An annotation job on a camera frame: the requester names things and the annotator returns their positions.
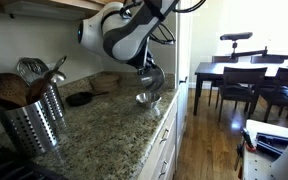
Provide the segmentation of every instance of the kitchen backsplash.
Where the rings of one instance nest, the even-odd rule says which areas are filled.
[[[60,85],[103,71],[102,57],[77,41],[79,21],[0,14],[0,72],[16,72],[21,57],[40,58],[54,64],[63,55],[60,68],[67,79]]]

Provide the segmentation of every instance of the stove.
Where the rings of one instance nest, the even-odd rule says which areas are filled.
[[[0,145],[0,180],[66,180]]]

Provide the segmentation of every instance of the spatula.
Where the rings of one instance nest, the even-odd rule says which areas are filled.
[[[0,99],[26,106],[26,82],[16,74],[0,73]]]

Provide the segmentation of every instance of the cabinet handle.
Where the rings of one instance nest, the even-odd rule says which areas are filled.
[[[162,139],[160,141],[160,144],[163,142],[163,141],[166,141],[167,138],[168,138],[168,132],[169,130],[168,129],[165,129],[164,133],[163,133],[163,136],[162,136]]]
[[[183,80],[180,80],[179,84],[181,84],[181,83],[186,83],[186,81],[187,81],[187,76],[185,77],[185,80],[184,80],[184,81],[183,81]]]
[[[163,175],[166,174],[167,164],[168,164],[168,163],[167,163],[166,161],[163,162],[163,166],[162,166],[162,169],[161,169],[161,173],[160,173],[160,175],[158,176],[158,179],[160,179],[161,176],[163,176]]]

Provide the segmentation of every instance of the cabinet door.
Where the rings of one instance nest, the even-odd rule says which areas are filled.
[[[168,172],[165,174],[166,180],[173,179],[173,175],[175,173],[175,167],[176,167],[175,160],[176,159],[175,159],[175,146],[174,146],[173,151],[171,153],[171,157],[169,158],[170,166],[169,166]]]
[[[179,86],[180,93],[178,95],[178,112],[177,112],[177,129],[176,129],[176,156],[178,156],[183,134],[186,129],[186,112],[187,112],[187,96],[188,96],[188,85],[183,82]]]
[[[142,172],[139,175],[139,180],[158,179],[163,160],[165,159],[165,152],[173,145],[175,146],[176,133],[176,112],[177,101],[174,102],[169,114],[166,117],[165,123],[159,132],[159,135],[152,147],[150,155],[145,162]]]

